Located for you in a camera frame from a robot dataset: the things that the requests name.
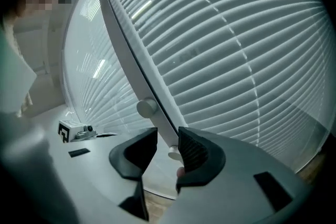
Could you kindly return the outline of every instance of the white knob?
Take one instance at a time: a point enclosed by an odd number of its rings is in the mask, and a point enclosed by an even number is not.
[[[139,101],[136,107],[140,116],[149,119],[156,113],[158,104],[151,98],[145,98]]]
[[[180,161],[183,164],[182,156],[177,146],[171,146],[169,148],[168,156],[169,158],[174,159],[176,161]]]

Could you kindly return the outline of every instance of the white slatted panel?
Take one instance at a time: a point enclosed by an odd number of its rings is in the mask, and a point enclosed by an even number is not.
[[[335,34],[320,0],[111,3],[135,54],[146,48],[164,81],[150,74],[152,87],[159,97],[168,88],[188,126],[260,146],[294,170],[315,154],[336,90]]]
[[[74,120],[78,115],[81,122],[96,130],[130,137],[152,127],[152,122],[136,111],[138,99],[114,53],[99,0],[77,3],[66,34],[62,66],[64,93],[70,113],[75,112]],[[143,183],[146,190],[175,198],[176,171],[181,163],[169,159],[168,151],[159,136],[157,153]]]

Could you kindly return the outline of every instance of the dark strip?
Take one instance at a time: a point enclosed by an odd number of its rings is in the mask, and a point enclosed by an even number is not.
[[[69,155],[71,158],[78,157],[80,155],[83,155],[85,153],[89,153],[90,151],[87,148],[82,148],[80,150],[76,151],[69,151]]]
[[[272,204],[275,212],[280,211],[292,201],[292,198],[269,172],[254,175],[254,178]]]
[[[119,207],[138,218],[149,221],[142,180],[138,182],[134,195],[128,197]]]
[[[116,134],[100,134],[100,135],[97,135],[96,137],[110,137],[110,136],[114,136]]]

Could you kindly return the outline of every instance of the white wall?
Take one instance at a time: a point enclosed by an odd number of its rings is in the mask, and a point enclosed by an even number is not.
[[[48,134],[55,133],[55,135],[57,135],[58,121],[72,120],[71,114],[68,112],[67,106],[63,104],[33,117],[31,120],[40,124]]]
[[[42,28],[21,29],[23,32],[15,33],[18,45],[25,61],[38,75],[29,91],[33,105],[24,112],[31,118],[65,103],[59,84],[60,31],[55,29],[46,39]],[[46,63],[53,73],[47,73]]]

